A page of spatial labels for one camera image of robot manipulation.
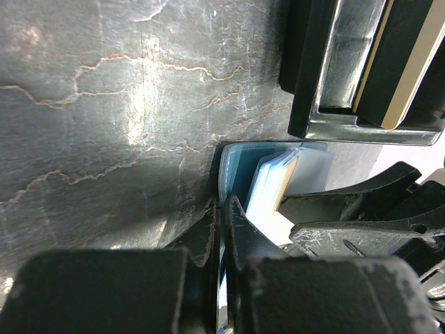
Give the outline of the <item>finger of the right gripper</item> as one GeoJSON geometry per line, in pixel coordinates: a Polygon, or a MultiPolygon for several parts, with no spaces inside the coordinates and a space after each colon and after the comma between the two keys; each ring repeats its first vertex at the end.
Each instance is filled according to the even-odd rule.
{"type": "Polygon", "coordinates": [[[286,197],[279,213],[293,223],[390,221],[416,216],[444,205],[444,185],[399,161],[359,184],[331,191],[286,197]]]}
{"type": "Polygon", "coordinates": [[[302,223],[290,240],[310,257],[395,255],[427,278],[444,266],[444,206],[395,221],[302,223]]]}

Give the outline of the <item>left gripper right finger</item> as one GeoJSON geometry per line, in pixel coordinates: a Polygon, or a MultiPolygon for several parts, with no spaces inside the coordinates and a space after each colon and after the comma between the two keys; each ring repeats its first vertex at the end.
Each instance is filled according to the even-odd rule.
{"type": "Polygon", "coordinates": [[[225,201],[227,311],[235,333],[436,333],[398,257],[291,257],[225,201]]]}

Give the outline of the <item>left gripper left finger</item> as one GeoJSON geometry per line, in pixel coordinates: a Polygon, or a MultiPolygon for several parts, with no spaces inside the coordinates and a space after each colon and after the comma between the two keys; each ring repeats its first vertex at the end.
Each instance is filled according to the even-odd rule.
{"type": "Polygon", "coordinates": [[[1,332],[215,333],[219,253],[215,200],[164,248],[41,253],[19,270],[1,332]]]}

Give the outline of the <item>teal leather card holder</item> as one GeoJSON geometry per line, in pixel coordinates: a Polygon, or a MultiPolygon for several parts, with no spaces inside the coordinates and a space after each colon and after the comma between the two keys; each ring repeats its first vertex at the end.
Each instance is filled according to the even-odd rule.
{"type": "Polygon", "coordinates": [[[222,150],[218,176],[220,202],[225,202],[228,195],[234,194],[246,209],[248,192],[259,163],[267,156],[282,154],[290,148],[298,151],[298,161],[284,195],[294,196],[324,191],[334,159],[334,155],[327,151],[325,143],[234,143],[222,150]]]}

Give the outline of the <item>black plastic tray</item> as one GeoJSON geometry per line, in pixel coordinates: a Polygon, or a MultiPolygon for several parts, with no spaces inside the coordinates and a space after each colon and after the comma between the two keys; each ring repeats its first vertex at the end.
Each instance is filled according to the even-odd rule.
{"type": "Polygon", "coordinates": [[[279,83],[291,136],[432,145],[444,133],[444,2],[292,1],[279,83]]]}

